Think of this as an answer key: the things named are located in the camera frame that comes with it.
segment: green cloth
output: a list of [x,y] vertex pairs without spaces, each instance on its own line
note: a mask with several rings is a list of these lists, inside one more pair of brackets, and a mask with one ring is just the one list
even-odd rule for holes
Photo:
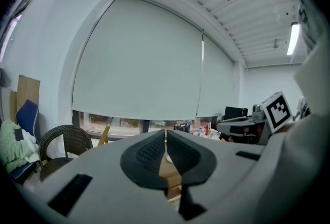
[[0,129],[0,161],[8,173],[26,164],[24,158],[32,154],[26,140],[16,141],[16,129],[20,129],[20,126],[11,120],[5,120]]

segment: blue chair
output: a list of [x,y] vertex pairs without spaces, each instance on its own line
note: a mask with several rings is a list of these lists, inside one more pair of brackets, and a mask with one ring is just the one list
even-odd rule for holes
[[[31,135],[36,137],[36,124],[39,115],[39,107],[31,100],[26,100],[25,103],[16,113],[16,120],[19,126]],[[36,162],[26,163],[25,165],[15,169],[10,173],[12,179],[19,184],[23,184],[33,170],[36,169]]]

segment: wicker chair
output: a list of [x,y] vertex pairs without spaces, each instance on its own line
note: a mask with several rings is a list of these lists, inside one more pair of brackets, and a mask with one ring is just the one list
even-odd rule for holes
[[[43,161],[47,160],[46,151],[48,145],[53,139],[61,135],[63,135],[64,140],[65,157],[52,159],[43,165]],[[42,137],[39,145],[39,156],[41,163],[40,180],[43,181],[50,174],[73,160],[73,158],[68,157],[68,152],[79,156],[91,148],[93,148],[93,145],[90,137],[80,128],[72,125],[61,125],[48,131]]]

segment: roller blind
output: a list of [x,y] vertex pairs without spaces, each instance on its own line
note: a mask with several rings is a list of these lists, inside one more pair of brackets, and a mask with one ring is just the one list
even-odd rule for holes
[[193,119],[201,68],[197,28],[156,5],[116,0],[85,47],[73,109],[132,119]]
[[232,106],[234,93],[234,64],[207,36],[204,36],[202,89],[197,117],[224,114]]

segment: ceiling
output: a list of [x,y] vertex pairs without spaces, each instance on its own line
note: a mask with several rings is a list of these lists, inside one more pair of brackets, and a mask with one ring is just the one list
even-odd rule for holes
[[302,63],[306,59],[301,38],[295,54],[287,56],[291,23],[297,22],[298,0],[194,1],[229,33],[242,53],[246,67]]

